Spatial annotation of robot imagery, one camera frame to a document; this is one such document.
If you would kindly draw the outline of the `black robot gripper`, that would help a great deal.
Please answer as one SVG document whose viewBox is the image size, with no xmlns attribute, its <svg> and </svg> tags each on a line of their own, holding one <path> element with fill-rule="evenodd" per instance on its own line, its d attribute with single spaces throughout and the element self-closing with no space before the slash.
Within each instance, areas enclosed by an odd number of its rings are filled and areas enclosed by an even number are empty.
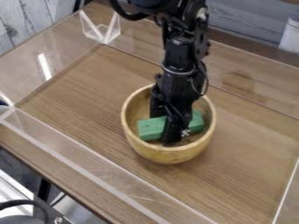
<svg viewBox="0 0 299 224">
<path fill-rule="evenodd" d="M 166 116 L 162 141 L 171 145 L 182 141 L 190 132 L 192 104 L 202 97 L 203 83 L 207 78 L 204 64 L 195 66 L 191 74 L 170 73 L 155 76 L 151 89 L 150 117 Z"/>
</svg>

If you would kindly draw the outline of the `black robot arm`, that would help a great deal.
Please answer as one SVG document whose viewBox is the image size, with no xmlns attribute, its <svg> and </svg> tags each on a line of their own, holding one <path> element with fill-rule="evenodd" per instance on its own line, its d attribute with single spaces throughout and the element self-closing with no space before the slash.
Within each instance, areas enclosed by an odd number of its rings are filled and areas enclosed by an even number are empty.
<svg viewBox="0 0 299 224">
<path fill-rule="evenodd" d="M 210 13 L 206 0 L 127 0 L 128 13 L 118 0 L 108 0 L 118 15 L 139 21 L 151 17 L 163 31 L 163 71 L 155 76 L 150 116 L 166 118 L 163 144 L 175 144 L 190 134 L 192 104 L 210 85 L 203 58 L 210 53 Z"/>
</svg>

